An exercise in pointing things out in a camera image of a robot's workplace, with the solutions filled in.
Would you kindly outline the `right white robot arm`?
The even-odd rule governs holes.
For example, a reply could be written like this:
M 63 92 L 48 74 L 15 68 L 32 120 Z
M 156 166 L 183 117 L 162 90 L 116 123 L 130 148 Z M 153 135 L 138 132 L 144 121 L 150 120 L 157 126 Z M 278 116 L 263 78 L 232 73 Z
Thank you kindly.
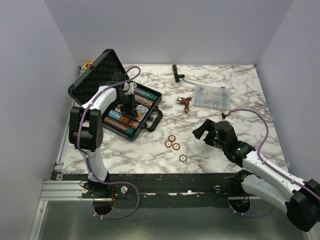
M 242 168 L 230 191 L 241 196 L 255 195 L 281 210 L 299 230 L 308 232 L 320 221 L 320 184 L 305 181 L 261 156 L 250 144 L 238 140 L 228 121 L 206 119 L 193 130 L 196 139 L 204 133 L 205 144 L 221 150 L 226 158 Z

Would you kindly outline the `black poker chip case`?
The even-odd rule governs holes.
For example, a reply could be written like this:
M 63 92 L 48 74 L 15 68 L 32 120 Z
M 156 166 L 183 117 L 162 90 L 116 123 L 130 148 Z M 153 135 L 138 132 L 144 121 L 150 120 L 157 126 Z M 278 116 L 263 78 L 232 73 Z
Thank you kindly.
M 115 83 L 117 81 L 115 77 L 119 77 L 120 75 L 124 75 L 126 80 L 129 78 L 115 51 L 113 49 L 106 49 L 93 62 L 92 66 L 86 69 L 68 88 L 68 94 L 78 105 L 84 104 L 85 101 L 94 96 L 99 87 Z M 110 121 L 102 124 L 106 129 L 130 141 L 135 140 L 143 129 L 153 132 L 163 117 L 163 113 L 158 108 L 158 104 L 162 99 L 160 92 L 138 83 L 134 94 L 135 105 L 142 105 L 148 108 L 148 112 L 139 122 L 138 127 L 133 129 L 132 133 L 123 133 L 120 130 L 119 123 L 115 126 L 110 125 Z

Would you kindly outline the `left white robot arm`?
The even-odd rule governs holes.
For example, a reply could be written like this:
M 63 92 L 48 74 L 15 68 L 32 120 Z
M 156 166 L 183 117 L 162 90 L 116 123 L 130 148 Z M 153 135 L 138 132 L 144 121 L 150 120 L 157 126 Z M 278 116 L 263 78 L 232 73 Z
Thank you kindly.
M 101 198 L 107 197 L 111 185 L 106 182 L 106 169 L 100 146 L 104 138 L 103 113 L 110 106 L 120 105 L 123 114 L 138 116 L 135 107 L 134 89 L 137 84 L 125 74 L 114 72 L 110 83 L 100 85 L 94 95 L 81 106 L 70 110 L 69 142 L 81 152 L 88 170 L 88 179 L 96 182 L 93 191 Z

